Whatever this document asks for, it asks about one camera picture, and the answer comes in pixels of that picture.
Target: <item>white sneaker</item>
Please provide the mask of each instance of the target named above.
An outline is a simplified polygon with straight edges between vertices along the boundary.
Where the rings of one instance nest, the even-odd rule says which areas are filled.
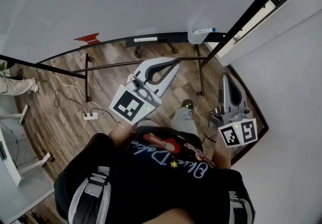
[[[36,79],[35,78],[31,78],[32,80],[34,80],[35,81],[35,85],[33,86],[33,91],[35,92],[35,93],[37,93],[38,91],[39,91],[39,86],[38,86],[38,84],[37,84],[37,81],[36,81]]]

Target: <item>wooden floor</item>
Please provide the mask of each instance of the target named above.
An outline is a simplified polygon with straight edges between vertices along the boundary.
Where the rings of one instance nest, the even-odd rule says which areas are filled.
[[[174,45],[179,51],[177,55],[172,54],[166,44],[142,47],[141,59],[159,56],[196,56],[197,54],[191,44]],[[84,68],[85,53],[93,58],[89,66],[138,60],[133,51],[134,48],[126,48],[124,42],[117,42],[73,52],[48,61],[46,64],[68,70]],[[208,49],[203,45],[200,52],[201,55],[209,54]],[[30,111],[25,117],[24,128],[37,156],[43,157],[49,152],[55,158],[54,162],[48,162],[45,165],[45,170],[54,180],[95,133],[108,134],[116,123],[104,112],[98,120],[85,121],[82,107],[67,100],[61,94],[58,95],[59,107],[55,108],[54,103],[57,104],[58,101],[55,102],[54,92],[49,86],[63,91],[69,98],[80,102],[86,112],[89,112],[91,108],[97,108],[97,106],[93,103],[86,104],[75,88],[62,86],[50,72],[39,72],[37,69],[19,65],[15,65],[12,72],[15,72],[19,67],[23,68],[25,77],[47,81],[46,83],[38,82],[40,87],[38,93],[17,96],[16,102],[20,110],[25,104],[30,106]],[[89,91],[92,101],[98,103],[102,109],[108,110],[120,84],[125,84],[128,75],[133,73],[137,67],[138,65],[129,65],[89,72]],[[160,126],[168,126],[182,101],[190,98],[195,104],[193,115],[199,137],[203,139],[205,133],[208,137],[215,138],[215,130],[208,128],[208,112],[218,106],[218,79],[225,71],[227,70],[214,58],[205,65],[203,68],[205,96],[201,97],[196,95],[196,92],[200,90],[198,61],[183,61],[177,76],[162,97],[162,106],[153,112],[150,118]],[[59,77],[66,84],[78,86],[83,92],[84,80],[61,74]],[[258,119],[258,132],[262,128]],[[207,139],[203,142],[205,154],[209,157],[212,156],[214,146],[215,144]],[[44,211],[46,207],[46,203],[43,202],[37,210]]]
[[[66,224],[67,222],[63,220],[56,211],[55,206],[55,197],[54,194],[47,197],[41,203],[39,203],[36,207],[34,207],[29,214],[35,213],[37,216],[41,217],[45,223],[47,224]]]

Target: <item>guitar graphic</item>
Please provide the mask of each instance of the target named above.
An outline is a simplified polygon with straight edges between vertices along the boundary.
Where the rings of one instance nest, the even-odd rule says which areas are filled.
[[[181,146],[177,144],[176,140],[173,138],[161,139],[153,134],[144,134],[143,138],[155,145],[158,145],[159,148],[164,148],[170,153],[178,154],[181,151]]]

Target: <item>white cable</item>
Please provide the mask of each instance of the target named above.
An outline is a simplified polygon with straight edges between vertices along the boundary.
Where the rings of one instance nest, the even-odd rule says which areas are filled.
[[[77,87],[77,86],[75,86],[75,85],[66,85],[63,81],[62,81],[62,79],[60,79],[60,77],[58,77],[58,76],[55,76],[51,71],[49,71],[54,77],[56,77],[56,78],[58,78],[58,80],[60,80],[60,82],[61,82],[61,84],[62,85],[64,85],[64,86],[66,86],[66,87],[74,87],[74,88],[76,88],[77,90],[78,90],[78,92],[79,92],[79,94],[81,95],[81,97],[84,99],[84,100],[86,100],[85,99],[85,97],[82,95],[82,92],[81,92],[81,90]],[[94,102],[94,101],[90,101],[91,103],[94,103],[95,105],[97,105],[99,108],[100,108],[100,111],[99,111],[99,113],[97,114],[97,115],[100,115],[101,113],[102,113],[102,108],[101,108],[101,106],[100,105],[98,105],[96,102]]]

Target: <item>person's leg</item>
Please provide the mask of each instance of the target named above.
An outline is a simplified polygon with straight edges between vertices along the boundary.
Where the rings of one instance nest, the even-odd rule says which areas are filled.
[[[6,95],[20,95],[26,91],[37,92],[39,87],[35,79],[14,80],[5,77],[0,77],[0,92]]]
[[[24,78],[24,74],[22,69],[18,69],[17,73],[15,76],[11,76],[11,77],[6,77],[6,78],[10,78],[10,79],[14,79],[14,80],[22,80]]]
[[[157,123],[153,122],[151,119],[149,118],[143,118],[137,125],[137,127],[139,126],[155,126],[155,127],[160,127]]]
[[[182,108],[176,111],[174,118],[171,120],[171,128],[198,136],[197,127],[192,117],[192,108],[189,107],[189,104],[193,108],[192,101],[185,100]]]

